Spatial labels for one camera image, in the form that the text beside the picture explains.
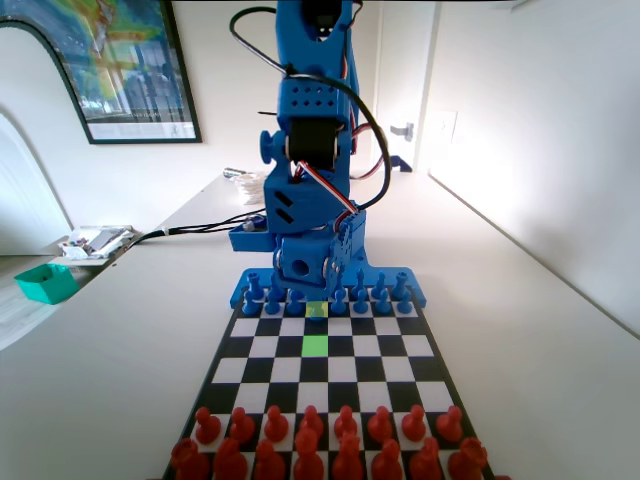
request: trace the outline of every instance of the blue base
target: blue base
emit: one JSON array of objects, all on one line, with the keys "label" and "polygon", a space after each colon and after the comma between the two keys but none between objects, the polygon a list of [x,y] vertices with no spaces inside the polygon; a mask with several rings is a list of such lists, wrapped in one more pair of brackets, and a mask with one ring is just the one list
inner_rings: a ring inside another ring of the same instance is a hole
[{"label": "blue base", "polygon": [[[369,265],[367,261],[367,254],[364,251],[364,248],[361,248],[357,253],[353,255],[347,269],[344,272],[344,276],[342,278],[342,284],[345,287],[355,286],[358,281],[356,278],[356,273],[358,270],[362,268],[364,272],[364,284],[365,285],[375,285],[378,281],[378,273],[384,272],[385,285],[388,287],[393,287],[396,284],[396,275],[400,272],[404,272],[407,274],[407,283],[408,287],[411,287],[414,293],[414,298],[418,302],[418,304],[424,308],[427,306],[427,298],[422,293],[422,289],[418,284],[418,279],[413,274],[413,271],[410,268],[406,267],[372,267]],[[233,291],[233,295],[231,296],[231,301],[229,302],[231,308],[235,308],[240,299],[242,299],[242,292],[245,288],[249,287],[249,281],[247,280],[247,276],[250,273],[257,273],[260,278],[260,285],[262,287],[268,288],[271,285],[271,274],[273,273],[273,268],[248,268],[242,273],[240,280],[238,281],[238,285],[236,285],[236,289]]]}]

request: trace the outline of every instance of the door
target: door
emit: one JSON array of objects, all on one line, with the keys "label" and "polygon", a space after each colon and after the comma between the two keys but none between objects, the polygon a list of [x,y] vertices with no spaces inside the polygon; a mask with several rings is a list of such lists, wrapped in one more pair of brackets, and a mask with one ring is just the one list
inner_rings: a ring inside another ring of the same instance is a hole
[{"label": "door", "polygon": [[0,255],[47,255],[71,231],[38,162],[0,114]]}]

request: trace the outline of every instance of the white wall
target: white wall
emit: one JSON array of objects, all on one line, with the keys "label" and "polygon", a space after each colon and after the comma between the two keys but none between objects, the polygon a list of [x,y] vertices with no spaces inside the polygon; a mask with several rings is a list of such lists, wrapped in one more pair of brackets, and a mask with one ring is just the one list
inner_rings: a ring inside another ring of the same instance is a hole
[{"label": "white wall", "polygon": [[640,330],[640,2],[443,3],[432,173]]},{"label": "white wall", "polygon": [[[259,2],[275,5],[275,2]],[[280,75],[240,46],[230,18],[247,2],[175,2],[174,10],[204,143],[109,145],[87,143],[64,84],[47,52],[20,30],[0,29],[0,111],[19,127],[75,225],[132,224],[154,228],[224,167],[268,169],[260,131],[275,131]],[[354,50],[363,100],[373,102],[378,8],[363,9]],[[275,16],[242,19],[239,31],[277,58]],[[361,142],[359,163],[369,162]],[[219,220],[215,205],[211,220]]]}]

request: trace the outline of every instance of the framed poster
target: framed poster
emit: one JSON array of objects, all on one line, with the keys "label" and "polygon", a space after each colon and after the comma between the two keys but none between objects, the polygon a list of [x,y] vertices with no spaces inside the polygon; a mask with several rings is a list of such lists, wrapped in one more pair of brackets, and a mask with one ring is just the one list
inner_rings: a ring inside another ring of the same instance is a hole
[{"label": "framed poster", "polygon": [[201,142],[170,1],[0,0],[49,51],[89,143]]}]

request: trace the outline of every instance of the green square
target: green square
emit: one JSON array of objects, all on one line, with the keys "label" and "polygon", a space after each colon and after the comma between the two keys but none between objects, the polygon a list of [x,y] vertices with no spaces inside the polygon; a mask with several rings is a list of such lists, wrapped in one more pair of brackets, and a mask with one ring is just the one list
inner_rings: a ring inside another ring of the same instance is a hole
[{"label": "green square", "polygon": [[329,356],[329,336],[328,335],[305,335],[302,338],[303,357],[328,357]]}]

